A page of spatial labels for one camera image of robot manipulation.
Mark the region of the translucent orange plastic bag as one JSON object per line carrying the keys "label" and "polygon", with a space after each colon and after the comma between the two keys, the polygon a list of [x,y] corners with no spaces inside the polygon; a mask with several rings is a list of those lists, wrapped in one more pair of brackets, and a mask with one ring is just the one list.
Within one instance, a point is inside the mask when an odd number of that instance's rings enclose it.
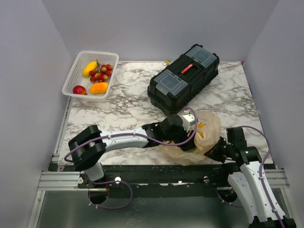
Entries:
{"label": "translucent orange plastic bag", "polygon": [[[196,112],[198,117],[198,128],[194,137],[196,150],[194,152],[184,152],[179,147],[161,145],[160,152],[171,162],[183,166],[192,164],[202,164],[207,160],[204,153],[210,150],[221,136],[221,119],[214,113],[208,111]],[[201,138],[198,132],[204,132],[205,137]]]}

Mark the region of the orange yellow fake mango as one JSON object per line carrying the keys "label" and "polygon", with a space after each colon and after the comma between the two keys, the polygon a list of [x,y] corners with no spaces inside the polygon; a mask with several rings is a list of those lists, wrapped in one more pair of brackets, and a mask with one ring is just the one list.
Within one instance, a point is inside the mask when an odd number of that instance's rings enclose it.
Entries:
{"label": "orange yellow fake mango", "polygon": [[106,93],[108,87],[109,87],[109,84],[106,82],[95,83],[91,86],[90,93],[91,94],[104,94],[104,93]]}

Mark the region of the red yellow fake fruits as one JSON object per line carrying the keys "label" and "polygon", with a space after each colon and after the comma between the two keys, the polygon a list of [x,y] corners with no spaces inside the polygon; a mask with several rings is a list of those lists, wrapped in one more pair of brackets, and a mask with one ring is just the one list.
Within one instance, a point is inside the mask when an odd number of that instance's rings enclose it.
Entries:
{"label": "red yellow fake fruits", "polygon": [[102,65],[100,64],[98,61],[96,61],[98,63],[98,67],[95,71],[90,71],[90,81],[92,83],[95,82],[105,82],[109,79],[109,77],[112,76],[113,73],[113,66],[110,64],[106,64],[106,65]]}

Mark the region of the yellow fake lemon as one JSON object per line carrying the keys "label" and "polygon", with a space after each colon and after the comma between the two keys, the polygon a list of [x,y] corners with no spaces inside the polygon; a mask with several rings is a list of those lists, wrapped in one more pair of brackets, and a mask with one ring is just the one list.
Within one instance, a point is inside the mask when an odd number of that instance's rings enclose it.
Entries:
{"label": "yellow fake lemon", "polygon": [[201,138],[205,137],[204,132],[198,132],[198,134],[201,136]]}

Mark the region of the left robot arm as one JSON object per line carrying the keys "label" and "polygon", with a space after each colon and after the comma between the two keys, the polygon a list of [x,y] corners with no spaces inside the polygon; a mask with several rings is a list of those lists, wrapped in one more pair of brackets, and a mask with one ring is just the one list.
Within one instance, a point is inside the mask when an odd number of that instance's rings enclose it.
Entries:
{"label": "left robot arm", "polygon": [[84,172],[89,182],[99,188],[105,183],[105,172],[99,162],[104,153],[159,145],[177,146],[187,152],[195,148],[197,126],[198,119],[193,114],[172,114],[161,122],[120,132],[101,131],[97,125],[91,125],[68,142],[70,152],[64,161],[72,163],[75,171]]}

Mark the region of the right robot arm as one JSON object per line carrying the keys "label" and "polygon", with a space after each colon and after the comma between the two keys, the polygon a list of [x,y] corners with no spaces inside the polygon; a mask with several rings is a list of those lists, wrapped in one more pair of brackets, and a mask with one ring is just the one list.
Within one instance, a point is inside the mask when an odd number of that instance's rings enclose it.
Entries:
{"label": "right robot arm", "polygon": [[204,155],[218,162],[230,158],[234,164],[223,164],[218,180],[231,186],[240,200],[251,228],[295,228],[278,204],[264,169],[264,160],[254,146],[248,146],[242,127],[227,128],[227,139],[219,141]]}

